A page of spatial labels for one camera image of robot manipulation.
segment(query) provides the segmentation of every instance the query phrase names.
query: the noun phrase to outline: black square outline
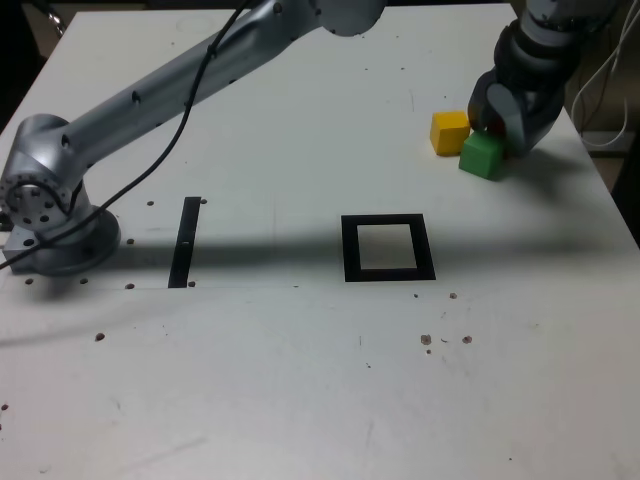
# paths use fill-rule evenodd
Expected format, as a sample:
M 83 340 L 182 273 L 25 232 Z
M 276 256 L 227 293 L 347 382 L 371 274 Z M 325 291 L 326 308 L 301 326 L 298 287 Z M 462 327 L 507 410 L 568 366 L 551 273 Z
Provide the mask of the black square outline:
M 342 215 L 342 255 L 345 282 L 402 282 L 435 280 L 427 229 L 421 213 L 401 215 Z M 359 225 L 409 225 L 416 268 L 363 270 L 360 265 Z

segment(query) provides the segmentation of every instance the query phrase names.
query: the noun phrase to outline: cube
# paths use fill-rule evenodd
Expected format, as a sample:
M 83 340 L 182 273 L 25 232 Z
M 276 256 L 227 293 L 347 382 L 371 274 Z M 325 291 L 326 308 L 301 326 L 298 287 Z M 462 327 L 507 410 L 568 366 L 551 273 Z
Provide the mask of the cube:
M 473 132 L 467 138 L 460 154 L 460 170 L 490 179 L 498 169 L 504 152 L 500 138 L 485 132 Z
M 460 155 L 471 126 L 465 112 L 434 113 L 431 120 L 431 144 L 440 156 Z

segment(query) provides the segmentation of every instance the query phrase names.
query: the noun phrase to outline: white cable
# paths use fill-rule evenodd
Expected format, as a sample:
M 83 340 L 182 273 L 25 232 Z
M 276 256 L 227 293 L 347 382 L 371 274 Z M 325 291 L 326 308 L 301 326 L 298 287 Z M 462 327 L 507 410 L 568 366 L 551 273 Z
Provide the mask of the white cable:
M 622 25 L 622 31 L 620 32 L 620 40 L 618 41 L 618 45 L 622 41 L 622 36 L 628 30 L 627 25 L 629 25 L 629 20 L 631 20 L 631 18 L 633 18 L 633 15 L 634 15 L 633 11 L 638 6 L 638 2 L 639 1 L 640 0 L 633 0 L 633 3 L 631 4 L 631 7 L 629 7 L 629 11 L 627 12 L 627 17 L 624 19 L 624 24 Z M 613 61 L 613 67 L 611 67 L 611 73 L 615 72 L 616 68 L 618 68 L 618 60 L 620 60 L 620 54 L 621 53 L 622 53 L 622 50 L 618 50 L 618 53 L 616 54 L 616 59 Z
M 620 132 L 618 133 L 618 135 L 616 135 L 616 137 L 613 140 L 609 140 L 607 143 L 591 143 L 591 142 L 587 142 L 584 138 L 582 139 L 582 143 L 584 143 L 585 145 L 589 145 L 590 147 L 608 147 L 609 145 L 613 145 L 618 140 L 620 140 L 620 137 L 622 137 L 622 135 L 624 135 L 624 132 L 627 129 L 628 120 L 629 120 L 629 107 L 627 105 L 627 99 L 625 98 L 624 99 L 624 122 L 622 124 L 622 128 L 620 129 Z
M 636 14 L 633 16 L 633 20 L 631 20 L 631 23 L 629 24 L 627 29 L 622 32 L 622 35 L 620 36 L 620 41 L 618 42 L 618 46 L 613 50 L 613 52 L 611 52 L 611 55 L 609 55 L 609 57 L 604 61 L 604 63 L 600 66 L 600 68 L 596 71 L 596 73 L 594 73 L 593 76 L 587 81 L 587 83 L 584 84 L 584 86 L 580 89 L 578 94 L 573 99 L 573 104 L 571 105 L 571 121 L 573 122 L 574 125 L 576 123 L 575 121 L 576 106 L 578 104 L 578 100 L 580 99 L 580 96 L 585 92 L 585 90 L 589 87 L 589 85 L 591 85 L 591 83 L 593 83 L 593 81 L 604 71 L 604 69 L 607 67 L 607 65 L 609 65 L 611 60 L 613 60 L 613 58 L 617 55 L 617 53 L 622 48 L 624 41 L 629 36 L 631 29 L 635 26 L 639 18 L 640 18 L 640 11 L 636 12 Z M 612 141 L 607 142 L 605 144 L 601 144 L 601 145 L 584 142 L 584 140 L 583 142 L 591 147 L 607 147 L 611 145 L 613 142 L 617 141 L 624 134 L 625 128 L 627 127 L 627 120 L 628 120 L 628 105 L 627 105 L 626 98 L 624 99 L 624 116 L 625 116 L 625 120 L 624 120 L 622 129 L 620 130 L 620 133 L 618 133 L 618 135 Z

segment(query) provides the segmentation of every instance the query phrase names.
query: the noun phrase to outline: yellow cube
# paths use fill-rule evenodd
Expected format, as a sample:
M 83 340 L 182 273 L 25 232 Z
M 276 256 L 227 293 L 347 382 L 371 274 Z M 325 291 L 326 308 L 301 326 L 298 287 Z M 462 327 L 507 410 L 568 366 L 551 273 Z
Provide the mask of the yellow cube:
M 465 112 L 434 113 L 431 120 L 431 143 L 440 156 L 460 155 L 464 141 L 471 133 Z

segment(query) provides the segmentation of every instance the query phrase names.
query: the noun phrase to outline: robotic arm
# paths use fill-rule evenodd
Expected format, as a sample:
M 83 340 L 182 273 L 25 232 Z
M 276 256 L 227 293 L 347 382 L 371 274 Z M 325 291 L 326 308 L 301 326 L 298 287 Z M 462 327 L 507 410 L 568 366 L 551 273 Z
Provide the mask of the robotic arm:
M 310 31 L 339 36 L 369 30 L 386 0 L 262 0 L 238 19 L 216 49 L 194 103 L 276 57 Z M 93 165 L 184 111 L 212 38 L 69 123 L 54 115 L 25 119 L 0 178 L 0 207 L 15 224 L 7 260 L 76 227 L 97 208 L 82 178 Z M 105 212 L 74 234 L 11 265 L 14 272 L 64 275 L 90 268 L 120 242 Z
M 506 27 L 495 67 L 482 75 L 469 102 L 474 130 L 503 134 L 520 156 L 551 129 L 564 105 L 564 87 L 578 67 L 582 45 L 602 29 L 619 0 L 528 0 L 521 19 Z
M 500 36 L 495 68 L 474 89 L 469 103 L 473 128 L 503 125 L 512 152 L 531 149 L 562 109 L 564 84 L 578 64 L 580 45 L 606 23 L 617 3 L 529 0 L 522 20 Z M 340 36 L 364 33 L 385 4 L 386 0 L 262 0 L 223 37 L 195 103 L 316 28 Z M 109 212 L 55 244 L 46 242 L 78 226 L 96 209 L 82 182 L 88 169 L 184 110 L 210 41 L 71 123 L 47 114 L 21 123 L 0 178 L 0 207 L 15 224 L 3 253 L 10 261 L 38 243 L 46 246 L 13 263 L 14 272 L 71 274 L 96 265 L 117 248 L 120 230 Z

